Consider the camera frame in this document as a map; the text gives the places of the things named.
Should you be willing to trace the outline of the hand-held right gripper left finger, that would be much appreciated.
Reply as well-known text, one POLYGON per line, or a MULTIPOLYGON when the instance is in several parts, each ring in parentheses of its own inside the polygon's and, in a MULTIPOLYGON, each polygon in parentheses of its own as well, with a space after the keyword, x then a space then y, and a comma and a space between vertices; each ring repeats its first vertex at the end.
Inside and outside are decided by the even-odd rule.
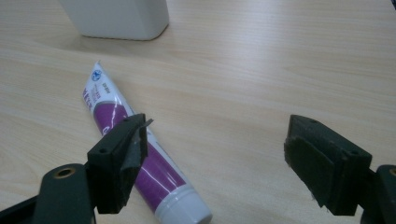
POLYGON ((123 119, 87 154, 90 190, 99 214, 117 214, 129 201, 148 156, 145 114, 123 119))

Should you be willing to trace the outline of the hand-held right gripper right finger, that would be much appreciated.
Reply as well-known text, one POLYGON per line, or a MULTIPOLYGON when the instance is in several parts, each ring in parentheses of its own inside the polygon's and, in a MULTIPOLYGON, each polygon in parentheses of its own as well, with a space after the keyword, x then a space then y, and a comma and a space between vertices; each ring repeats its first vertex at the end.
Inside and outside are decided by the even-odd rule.
POLYGON ((284 154, 319 206, 335 216, 355 214, 370 153, 317 120, 292 115, 284 154))

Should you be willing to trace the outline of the purple and white toothpaste tube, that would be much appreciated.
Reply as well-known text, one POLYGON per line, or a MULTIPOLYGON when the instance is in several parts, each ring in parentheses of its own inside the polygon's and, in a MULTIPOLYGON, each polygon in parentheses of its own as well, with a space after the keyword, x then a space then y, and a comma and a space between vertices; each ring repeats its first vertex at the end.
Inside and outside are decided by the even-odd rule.
MULTIPOLYGON (((99 132, 110 132, 120 121, 132 116, 116 84, 101 64, 95 63, 82 93, 99 132)), ((148 156, 135 181, 135 187, 160 224, 210 224, 211 210, 158 143, 148 135, 148 156)))

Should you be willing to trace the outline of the white plastic organizer box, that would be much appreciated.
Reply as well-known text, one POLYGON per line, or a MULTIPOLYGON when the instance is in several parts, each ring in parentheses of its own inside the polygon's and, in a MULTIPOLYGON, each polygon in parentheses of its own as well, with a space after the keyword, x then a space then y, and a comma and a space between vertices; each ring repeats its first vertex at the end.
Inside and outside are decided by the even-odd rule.
POLYGON ((58 0, 81 35, 151 40, 169 24, 166 0, 58 0))

